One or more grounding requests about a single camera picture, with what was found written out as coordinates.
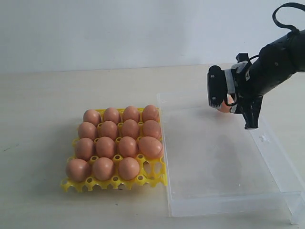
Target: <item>yellow plastic egg tray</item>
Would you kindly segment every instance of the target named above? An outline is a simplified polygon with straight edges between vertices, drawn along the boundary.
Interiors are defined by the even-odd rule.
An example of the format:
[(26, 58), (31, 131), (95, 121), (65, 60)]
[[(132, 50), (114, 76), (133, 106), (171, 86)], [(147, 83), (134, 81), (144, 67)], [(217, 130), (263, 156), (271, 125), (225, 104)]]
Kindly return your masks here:
[[(101, 116), (103, 117), (103, 113), (106, 109), (96, 109), (96, 111), (100, 112)], [(122, 114), (124, 112), (123, 108), (117, 109), (120, 112), (121, 121), (122, 121)], [(139, 139), (143, 136), (142, 135), (142, 111), (143, 108), (138, 108), (140, 112), (140, 122), (138, 125), (140, 126), (140, 136), (137, 139), (137, 142)], [(119, 137), (115, 140), (116, 144), (119, 143), (120, 139), (122, 138), (121, 135), (121, 127), (122, 123), (118, 123), (119, 127)], [(79, 141), (79, 138), (74, 139), (72, 142), (72, 146), (75, 147), (76, 143)], [(76, 158), (75, 155), (68, 158), (67, 162), (70, 160)], [(92, 156), (90, 160), (88, 161), (90, 165), (93, 165), (93, 163), (98, 159), (98, 156)], [(139, 153), (137, 157), (135, 158), (139, 165), (140, 165), (140, 172), (139, 174), (132, 180), (123, 180), (118, 173), (118, 164), (123, 159), (123, 157), (119, 154), (116, 154), (112, 161), (115, 164), (115, 173), (112, 176), (111, 179), (106, 181), (100, 181), (94, 177), (93, 174), (91, 174), (84, 182), (74, 182), (70, 180), (69, 178), (65, 178), (61, 181), (61, 187), (62, 189), (67, 192), (70, 187), (74, 187), (78, 192), (84, 191), (84, 187), (87, 188), (88, 191), (92, 191), (94, 186), (99, 186), (101, 189), (107, 189), (109, 187), (112, 187), (113, 189), (118, 189), (119, 185), (124, 185), (127, 189), (131, 189), (133, 185), (137, 184), (139, 186), (143, 186), (144, 184), (149, 184), (151, 187), (155, 187), (158, 183), (162, 183), (163, 185), (167, 185), (167, 178), (166, 178), (166, 166), (163, 160), (163, 156), (159, 159), (148, 159), (143, 154)]]

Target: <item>robotic arm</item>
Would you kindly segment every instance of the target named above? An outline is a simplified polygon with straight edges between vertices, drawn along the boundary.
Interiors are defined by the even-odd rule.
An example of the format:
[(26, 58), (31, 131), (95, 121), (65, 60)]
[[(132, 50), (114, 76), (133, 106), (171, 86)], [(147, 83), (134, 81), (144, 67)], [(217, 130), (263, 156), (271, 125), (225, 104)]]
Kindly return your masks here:
[[(231, 113), (243, 115), (245, 129), (258, 128), (263, 96), (267, 92), (296, 72), (305, 72), (305, 30), (299, 31), (293, 25), (281, 24), (275, 15), (282, 7), (305, 11), (305, 5), (290, 2), (273, 12), (274, 23), (291, 30), (287, 35), (263, 47), (257, 56), (249, 58), (247, 53), (239, 53), (237, 64), (231, 69), (221, 70), (214, 65), (207, 74), (209, 105), (219, 108), (224, 101), (231, 107)], [(234, 103), (228, 104), (228, 94)]]

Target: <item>white table surface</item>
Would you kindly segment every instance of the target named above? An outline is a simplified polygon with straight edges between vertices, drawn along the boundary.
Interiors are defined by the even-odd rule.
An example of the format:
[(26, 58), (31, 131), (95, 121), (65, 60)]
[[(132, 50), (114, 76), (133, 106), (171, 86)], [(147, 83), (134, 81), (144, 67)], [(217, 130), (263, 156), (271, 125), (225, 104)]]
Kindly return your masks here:
[[(86, 109), (142, 107), (156, 104), (158, 92), (204, 88), (208, 67), (0, 75), (0, 228), (305, 228), (291, 226), (286, 210), (170, 218), (162, 185), (80, 194), (60, 188)], [(305, 75), (296, 75), (267, 94), (262, 108), (303, 179), (304, 89)]]

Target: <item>brown egg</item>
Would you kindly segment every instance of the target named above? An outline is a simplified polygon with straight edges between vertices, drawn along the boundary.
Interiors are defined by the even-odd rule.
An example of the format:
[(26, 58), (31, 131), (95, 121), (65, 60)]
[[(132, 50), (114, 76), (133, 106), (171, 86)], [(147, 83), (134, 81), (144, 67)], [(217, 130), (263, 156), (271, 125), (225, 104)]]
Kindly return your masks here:
[(109, 137), (101, 137), (95, 144), (95, 151), (98, 157), (107, 157), (112, 159), (115, 155), (116, 144)]
[(97, 138), (97, 129), (95, 127), (95, 125), (93, 125), (92, 123), (88, 123), (88, 122), (84, 122), (82, 124), (80, 124), (80, 126), (78, 127), (78, 136), (80, 138), (90, 138), (91, 140), (94, 140)]
[(132, 157), (126, 157), (119, 162), (119, 175), (124, 180), (132, 180), (140, 173), (139, 163)]
[(132, 119), (137, 123), (140, 121), (140, 112), (135, 106), (128, 106), (123, 112), (123, 122)]
[(95, 153), (94, 142), (89, 138), (81, 138), (74, 148), (77, 158), (89, 161)]
[(136, 121), (128, 119), (123, 123), (121, 132), (123, 137), (128, 136), (137, 139), (140, 135), (140, 127)]
[(92, 171), (98, 180), (109, 180), (114, 175), (115, 165), (109, 158), (101, 157), (94, 162)]
[(103, 120), (104, 122), (112, 121), (117, 125), (121, 121), (120, 112), (113, 107), (109, 107), (103, 114)]
[(157, 159), (163, 155), (162, 143), (154, 137), (146, 136), (139, 140), (139, 150), (147, 158)]
[(154, 137), (158, 140), (161, 138), (161, 127), (160, 124), (154, 120), (148, 120), (143, 124), (142, 127), (143, 135)]
[(159, 122), (159, 110), (154, 105), (147, 105), (142, 112), (142, 120), (146, 122), (147, 120), (154, 120)]
[(122, 157), (136, 157), (138, 154), (137, 142), (132, 137), (123, 137), (118, 147)]
[[(232, 104), (234, 103), (234, 100), (233, 98), (228, 94), (227, 95), (228, 97), (228, 104)], [(224, 101), (221, 103), (220, 105), (220, 108), (218, 109), (220, 112), (223, 112), (223, 113), (229, 113), (230, 112), (230, 109), (231, 107), (230, 106), (227, 106)]]
[(101, 114), (93, 109), (87, 110), (82, 117), (82, 121), (92, 123), (93, 125), (97, 126), (102, 122)]
[(119, 136), (119, 128), (112, 121), (103, 122), (101, 127), (99, 127), (99, 136), (109, 137), (114, 141)]
[(66, 174), (74, 182), (83, 182), (91, 174), (91, 166), (82, 159), (72, 159), (66, 166)]

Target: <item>yellow egg tray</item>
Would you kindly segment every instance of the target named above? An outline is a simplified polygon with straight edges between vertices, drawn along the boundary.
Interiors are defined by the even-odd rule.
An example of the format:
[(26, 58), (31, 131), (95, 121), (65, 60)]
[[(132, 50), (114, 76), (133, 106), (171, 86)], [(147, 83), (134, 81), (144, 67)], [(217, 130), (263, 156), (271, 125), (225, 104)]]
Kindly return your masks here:
[[(106, 109), (96, 109), (96, 111), (100, 112), (101, 116), (104, 113)], [(138, 125), (141, 127), (143, 125), (142, 123), (142, 111), (143, 108), (138, 108), (139, 112), (140, 112), (140, 122), (138, 123)], [(118, 111), (120, 112), (121, 115), (121, 121), (122, 121), (122, 114), (124, 112), (123, 108), (118, 108)], [(118, 127), (119, 127), (119, 133), (120, 133), (120, 137), (118, 137), (115, 142), (116, 144), (119, 143), (120, 139), (121, 139), (121, 127), (122, 127), (122, 123), (118, 123)], [(139, 139), (142, 137), (142, 128), (140, 128), (140, 136), (137, 139), (137, 142), (139, 141)], [(79, 141), (79, 138), (74, 139), (72, 142), (72, 146), (75, 147), (76, 143)], [(68, 158), (67, 163), (76, 158), (76, 156), (71, 156)], [(98, 156), (92, 156), (90, 158), (90, 160), (88, 161), (88, 163), (90, 165), (93, 165), (93, 163), (99, 159)], [(95, 185), (99, 186), (101, 189), (107, 189), (109, 187), (112, 187), (113, 189), (118, 189), (119, 185), (125, 185), (125, 187), (127, 189), (131, 189), (133, 187), (133, 185), (137, 184), (139, 186), (143, 186), (144, 184), (149, 184), (151, 187), (155, 187), (158, 183), (162, 183), (164, 186), (167, 186), (167, 177), (166, 177), (166, 166), (164, 163), (164, 159), (163, 156), (159, 159), (148, 159), (146, 158), (143, 154), (139, 153), (137, 155), (137, 157), (135, 158), (139, 165), (140, 165), (140, 172), (139, 174), (132, 180), (123, 180), (118, 173), (118, 164), (119, 162), (123, 159), (123, 157), (119, 154), (116, 154), (112, 161), (115, 164), (115, 173), (112, 176), (111, 179), (106, 180), (106, 181), (100, 181), (98, 179), (96, 179), (94, 177), (93, 174), (91, 174), (84, 182), (74, 182), (72, 180), (70, 180), (69, 178), (65, 178), (61, 181), (61, 187), (62, 189), (67, 192), (68, 189), (70, 187), (74, 187), (78, 192), (82, 192), (84, 191), (84, 187), (87, 188), (88, 191), (92, 191), (93, 187)]]

